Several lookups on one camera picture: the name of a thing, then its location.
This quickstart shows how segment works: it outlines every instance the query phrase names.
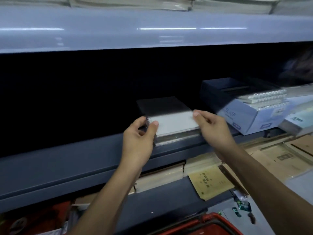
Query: white tile floor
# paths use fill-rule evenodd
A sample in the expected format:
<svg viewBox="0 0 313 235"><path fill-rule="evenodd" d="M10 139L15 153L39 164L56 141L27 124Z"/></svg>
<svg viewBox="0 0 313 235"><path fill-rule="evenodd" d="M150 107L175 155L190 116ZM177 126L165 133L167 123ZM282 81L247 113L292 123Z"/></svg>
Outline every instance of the white tile floor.
<svg viewBox="0 0 313 235"><path fill-rule="evenodd" d="M313 170L287 181L286 185L313 205ZM275 235L254 200L248 198L248 201L250 202L252 213L256 218L256 224L251 223L248 212L238 209L233 199L209 208L208 213L221 212L222 216L230 221L244 235ZM238 209L241 217L237 217L232 207Z"/></svg>

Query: yellow notebook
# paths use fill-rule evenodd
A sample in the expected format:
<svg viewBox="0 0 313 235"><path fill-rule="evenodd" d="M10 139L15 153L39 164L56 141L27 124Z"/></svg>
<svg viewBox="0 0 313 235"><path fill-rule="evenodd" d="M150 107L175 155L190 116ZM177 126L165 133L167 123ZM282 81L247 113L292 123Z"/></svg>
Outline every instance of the yellow notebook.
<svg viewBox="0 0 313 235"><path fill-rule="evenodd" d="M200 198L205 201L234 188L217 165L188 176Z"/></svg>

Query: finger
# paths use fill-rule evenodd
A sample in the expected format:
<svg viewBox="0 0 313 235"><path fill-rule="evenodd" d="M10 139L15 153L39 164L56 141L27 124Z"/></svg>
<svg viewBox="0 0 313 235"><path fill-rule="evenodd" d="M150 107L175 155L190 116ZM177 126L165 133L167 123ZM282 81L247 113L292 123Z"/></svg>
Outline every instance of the finger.
<svg viewBox="0 0 313 235"><path fill-rule="evenodd" d="M198 112L199 114L201 114L204 118L208 119L210 122L215 122L217 119L217 115L204 111L204 110L194 110L194 112Z"/></svg>
<svg viewBox="0 0 313 235"><path fill-rule="evenodd" d="M136 119L129 127L137 130L141 126L143 126L146 122L146 117L141 116L138 119Z"/></svg>
<svg viewBox="0 0 313 235"><path fill-rule="evenodd" d="M147 132L146 132L146 134L145 134L145 137L148 137L148 138L150 138L150 139L153 140L153 138L154 138L154 136L155 136L155 134L156 134L156 132L157 132L158 127L159 127L159 122L158 122L158 121L153 121L153 122L149 125L149 127L148 127L148 129L147 129Z"/></svg>
<svg viewBox="0 0 313 235"><path fill-rule="evenodd" d="M142 130L138 130L138 133L139 133L140 136L144 136L146 134L146 132L142 131Z"/></svg>
<svg viewBox="0 0 313 235"><path fill-rule="evenodd" d="M206 121L206 119L198 111L194 111L193 118L194 118L195 122L199 125L199 127L201 129L203 127L209 125L209 123Z"/></svg>

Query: blue box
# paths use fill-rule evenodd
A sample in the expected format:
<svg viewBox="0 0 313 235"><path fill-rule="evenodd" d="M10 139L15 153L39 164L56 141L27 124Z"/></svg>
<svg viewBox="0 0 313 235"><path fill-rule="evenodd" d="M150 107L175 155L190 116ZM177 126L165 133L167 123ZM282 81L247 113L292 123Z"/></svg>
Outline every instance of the blue box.
<svg viewBox="0 0 313 235"><path fill-rule="evenodd" d="M289 104L256 110L221 91L246 85L233 78L205 80L201 84L200 98L243 135L277 127L293 108L293 104Z"/></svg>

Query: spiral notebook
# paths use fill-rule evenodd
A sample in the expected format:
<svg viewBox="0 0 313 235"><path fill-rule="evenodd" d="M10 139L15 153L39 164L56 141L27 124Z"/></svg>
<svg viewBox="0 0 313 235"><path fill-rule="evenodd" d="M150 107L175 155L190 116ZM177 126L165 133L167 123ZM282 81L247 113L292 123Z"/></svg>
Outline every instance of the spiral notebook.
<svg viewBox="0 0 313 235"><path fill-rule="evenodd" d="M147 126L153 121L159 122L155 136L157 146L200 134L193 111L175 97L143 99L137 104L147 118Z"/></svg>

